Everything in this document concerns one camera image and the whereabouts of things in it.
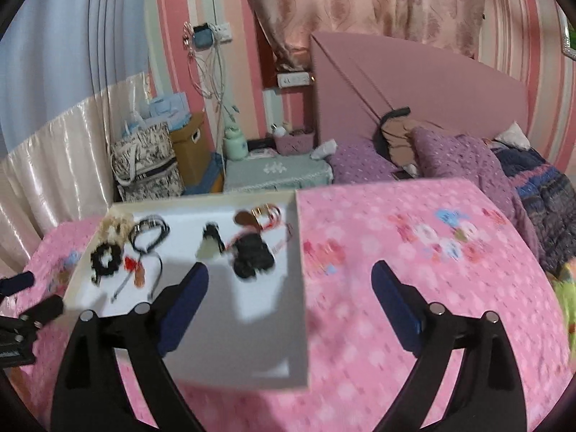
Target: pink basket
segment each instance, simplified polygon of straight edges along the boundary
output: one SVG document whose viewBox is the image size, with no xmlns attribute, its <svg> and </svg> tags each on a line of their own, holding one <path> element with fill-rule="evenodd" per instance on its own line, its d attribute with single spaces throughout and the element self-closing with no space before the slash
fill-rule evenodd
<svg viewBox="0 0 576 432">
<path fill-rule="evenodd" d="M 290 135 L 275 138 L 275 141 L 276 150 L 283 156 L 296 156 L 298 154 L 311 153 L 314 149 L 314 132 L 293 132 Z"/>
</svg>

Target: blanket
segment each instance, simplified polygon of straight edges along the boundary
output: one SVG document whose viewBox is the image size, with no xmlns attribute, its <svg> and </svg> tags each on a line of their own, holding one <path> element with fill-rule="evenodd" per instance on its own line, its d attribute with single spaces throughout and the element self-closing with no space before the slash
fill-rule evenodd
<svg viewBox="0 0 576 432">
<path fill-rule="evenodd" d="M 423 177 L 470 180 L 510 220 L 534 256 L 540 257 L 534 225 L 496 156 L 482 140 L 467 135 L 442 135 L 424 128 L 416 128 L 412 134 Z"/>
<path fill-rule="evenodd" d="M 570 180 L 534 149 L 503 149 L 496 157 L 534 224 L 544 249 L 541 266 L 559 276 L 576 256 L 576 193 Z"/>
</svg>

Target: white satin curtain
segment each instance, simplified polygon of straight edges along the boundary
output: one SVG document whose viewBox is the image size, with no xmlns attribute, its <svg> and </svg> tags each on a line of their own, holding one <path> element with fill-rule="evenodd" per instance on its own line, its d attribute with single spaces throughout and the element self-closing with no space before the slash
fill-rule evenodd
<svg viewBox="0 0 576 432">
<path fill-rule="evenodd" d="M 26 0 L 0 41 L 0 277 L 113 200 L 109 145 L 148 95 L 144 0 Z"/>
</svg>

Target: pillow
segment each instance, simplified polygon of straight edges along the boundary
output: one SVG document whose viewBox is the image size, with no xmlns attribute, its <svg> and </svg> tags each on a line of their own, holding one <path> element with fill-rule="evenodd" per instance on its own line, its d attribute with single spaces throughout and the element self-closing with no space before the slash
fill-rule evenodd
<svg viewBox="0 0 576 432">
<path fill-rule="evenodd" d="M 423 177 L 470 180 L 500 208 L 539 258 L 540 242 L 518 192 L 506 177 L 500 161 L 481 139 L 442 135 L 425 128 L 415 129 L 413 137 Z"/>
<path fill-rule="evenodd" d="M 494 139 L 522 151 L 528 151 L 531 148 L 530 141 L 516 122 L 512 123 L 510 128 Z"/>
<path fill-rule="evenodd" d="M 335 184 L 365 184 L 394 181 L 398 168 L 374 149 L 372 141 L 342 141 L 336 153 L 327 159 L 332 166 Z"/>
<path fill-rule="evenodd" d="M 398 167 L 417 163 L 411 134 L 413 129 L 419 127 L 444 135 L 451 134 L 448 130 L 434 123 L 411 117 L 390 118 L 382 125 L 382 135 L 388 142 L 390 159 Z"/>
</svg>

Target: pink headboard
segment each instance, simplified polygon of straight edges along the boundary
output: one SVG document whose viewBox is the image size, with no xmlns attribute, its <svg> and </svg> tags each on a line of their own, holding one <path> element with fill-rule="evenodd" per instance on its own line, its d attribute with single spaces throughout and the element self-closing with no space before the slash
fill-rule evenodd
<svg viewBox="0 0 576 432">
<path fill-rule="evenodd" d="M 528 94 L 519 81 L 430 45 L 384 36 L 315 33 L 319 140 L 372 138 L 379 119 L 408 106 L 452 131 L 494 138 L 514 122 L 526 131 Z"/>
</svg>

